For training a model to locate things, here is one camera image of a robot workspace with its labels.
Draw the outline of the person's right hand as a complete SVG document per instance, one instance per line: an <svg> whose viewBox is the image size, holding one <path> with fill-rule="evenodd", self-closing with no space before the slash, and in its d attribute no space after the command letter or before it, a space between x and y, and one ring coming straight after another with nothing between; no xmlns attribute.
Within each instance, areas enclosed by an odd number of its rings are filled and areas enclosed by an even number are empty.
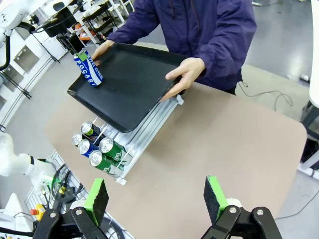
<svg viewBox="0 0 319 239"><path fill-rule="evenodd" d="M95 50L95 52L92 55L92 60L94 61L96 66L99 66L101 64L99 57L102 56L113 44L115 44L114 41L106 40Z"/></svg>

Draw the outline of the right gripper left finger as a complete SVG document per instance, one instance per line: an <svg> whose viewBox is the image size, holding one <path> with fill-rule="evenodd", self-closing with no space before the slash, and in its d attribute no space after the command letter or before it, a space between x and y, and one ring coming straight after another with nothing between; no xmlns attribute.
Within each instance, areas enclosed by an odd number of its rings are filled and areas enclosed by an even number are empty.
<svg viewBox="0 0 319 239"><path fill-rule="evenodd" d="M100 228L109 195L103 178L96 178L83 206L64 214L57 210L46 211L34 239L106 239Z"/></svg>

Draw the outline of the person's left hand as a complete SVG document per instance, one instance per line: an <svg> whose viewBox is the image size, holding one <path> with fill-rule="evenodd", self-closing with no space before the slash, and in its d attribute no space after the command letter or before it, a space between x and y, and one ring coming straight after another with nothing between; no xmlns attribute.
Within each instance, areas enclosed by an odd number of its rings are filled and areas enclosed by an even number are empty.
<svg viewBox="0 0 319 239"><path fill-rule="evenodd" d="M166 80L173 80L178 76L181 76L181 79L166 92L160 101L163 102L188 89L205 69L204 61L201 58L190 57L183 60L177 68L166 74Z"/></svg>

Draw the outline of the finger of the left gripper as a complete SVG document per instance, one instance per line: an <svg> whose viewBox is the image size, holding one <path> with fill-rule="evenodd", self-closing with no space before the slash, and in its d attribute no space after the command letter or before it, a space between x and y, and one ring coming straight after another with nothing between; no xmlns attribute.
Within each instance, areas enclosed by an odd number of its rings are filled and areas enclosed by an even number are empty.
<svg viewBox="0 0 319 239"><path fill-rule="evenodd" d="M80 60L87 59L86 48L76 33L66 36L66 48L74 57Z"/></svg>

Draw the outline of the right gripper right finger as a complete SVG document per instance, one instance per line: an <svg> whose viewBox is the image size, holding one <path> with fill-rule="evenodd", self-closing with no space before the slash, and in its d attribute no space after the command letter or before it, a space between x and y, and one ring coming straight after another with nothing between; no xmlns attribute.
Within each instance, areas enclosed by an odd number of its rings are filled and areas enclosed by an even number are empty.
<svg viewBox="0 0 319 239"><path fill-rule="evenodd" d="M281 239L275 220L266 207L246 211L239 200L226 199L215 176L207 176L203 192L212 225L204 239Z"/></svg>

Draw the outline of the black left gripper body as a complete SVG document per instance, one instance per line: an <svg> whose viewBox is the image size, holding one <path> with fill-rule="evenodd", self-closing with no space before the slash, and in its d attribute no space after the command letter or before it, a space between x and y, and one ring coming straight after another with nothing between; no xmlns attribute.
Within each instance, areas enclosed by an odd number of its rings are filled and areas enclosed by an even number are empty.
<svg viewBox="0 0 319 239"><path fill-rule="evenodd" d="M75 24L75 18L71 16L68 19L63 19L46 28L46 33L49 37L55 37L58 34L66 33L67 29Z"/></svg>

